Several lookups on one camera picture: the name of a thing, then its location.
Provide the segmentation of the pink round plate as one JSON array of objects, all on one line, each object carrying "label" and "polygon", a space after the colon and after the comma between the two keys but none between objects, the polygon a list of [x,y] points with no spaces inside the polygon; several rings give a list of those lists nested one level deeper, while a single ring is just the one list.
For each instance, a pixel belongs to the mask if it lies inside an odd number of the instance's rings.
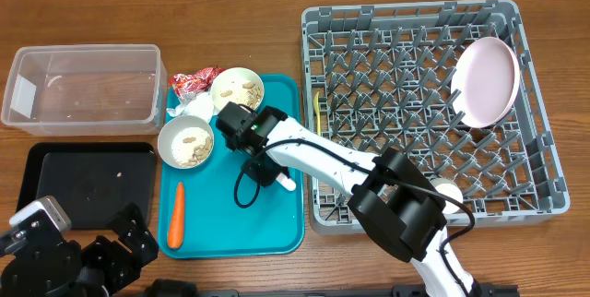
[{"label": "pink round plate", "polygon": [[451,91],[461,122],[485,128],[499,122],[512,108],[520,86],[520,67],[515,53],[504,41],[485,37],[471,43],[461,54],[452,76]]}]

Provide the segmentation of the white plastic fork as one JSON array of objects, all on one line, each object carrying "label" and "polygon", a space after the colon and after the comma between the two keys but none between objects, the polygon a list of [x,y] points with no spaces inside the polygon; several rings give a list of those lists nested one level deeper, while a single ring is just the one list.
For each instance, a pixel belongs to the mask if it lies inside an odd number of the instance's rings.
[{"label": "white plastic fork", "polygon": [[277,176],[276,181],[289,192],[293,192],[297,188],[296,183],[283,172]]}]

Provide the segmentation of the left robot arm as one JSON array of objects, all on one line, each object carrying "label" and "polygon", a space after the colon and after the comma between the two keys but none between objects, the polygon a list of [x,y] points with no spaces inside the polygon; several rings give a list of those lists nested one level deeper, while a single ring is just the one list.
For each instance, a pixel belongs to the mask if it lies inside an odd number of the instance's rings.
[{"label": "left robot arm", "polygon": [[112,296],[139,279],[159,253],[134,203],[107,223],[115,241],[99,235],[85,247],[64,238],[72,222],[52,196],[32,201],[9,224],[1,256],[14,258],[1,273],[3,296]]}]

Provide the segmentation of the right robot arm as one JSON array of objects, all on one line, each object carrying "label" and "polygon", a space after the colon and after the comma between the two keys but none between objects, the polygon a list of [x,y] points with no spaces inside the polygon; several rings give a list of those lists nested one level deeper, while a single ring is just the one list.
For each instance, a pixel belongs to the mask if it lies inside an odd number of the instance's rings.
[{"label": "right robot arm", "polygon": [[404,153],[340,146],[271,106],[256,112],[229,102],[216,127],[229,149],[248,154],[240,175],[259,186],[296,169],[346,196],[365,233],[387,254],[412,264],[427,295],[481,294],[450,245],[474,228],[471,210],[454,193],[439,192]]}]

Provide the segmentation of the grey bowl with rice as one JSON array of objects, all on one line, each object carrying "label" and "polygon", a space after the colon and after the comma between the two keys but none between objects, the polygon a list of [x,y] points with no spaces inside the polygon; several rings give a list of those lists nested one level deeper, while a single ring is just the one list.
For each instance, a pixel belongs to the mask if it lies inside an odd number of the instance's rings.
[{"label": "grey bowl with rice", "polygon": [[206,120],[196,116],[171,119],[159,132],[158,153],[175,169],[191,169],[203,164],[212,154],[214,134]]}]

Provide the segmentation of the white cup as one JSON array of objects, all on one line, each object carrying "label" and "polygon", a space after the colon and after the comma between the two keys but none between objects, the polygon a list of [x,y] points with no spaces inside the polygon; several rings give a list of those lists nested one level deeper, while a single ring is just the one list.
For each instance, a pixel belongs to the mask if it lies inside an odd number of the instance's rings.
[{"label": "white cup", "polygon": [[[449,196],[459,203],[463,202],[463,194],[459,187],[449,179],[435,178],[431,180],[431,184],[434,186],[437,192]],[[444,215],[454,214],[459,210],[459,207],[449,201],[445,201],[445,208],[442,211]]]}]

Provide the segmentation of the yellow plastic spoon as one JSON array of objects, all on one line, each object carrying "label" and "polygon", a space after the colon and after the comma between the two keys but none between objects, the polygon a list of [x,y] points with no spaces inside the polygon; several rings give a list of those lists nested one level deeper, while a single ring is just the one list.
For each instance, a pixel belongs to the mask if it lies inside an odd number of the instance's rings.
[{"label": "yellow plastic spoon", "polygon": [[320,93],[315,92],[313,96],[313,111],[315,117],[315,132],[318,136],[322,135],[322,122],[321,122],[321,112],[320,112]]}]

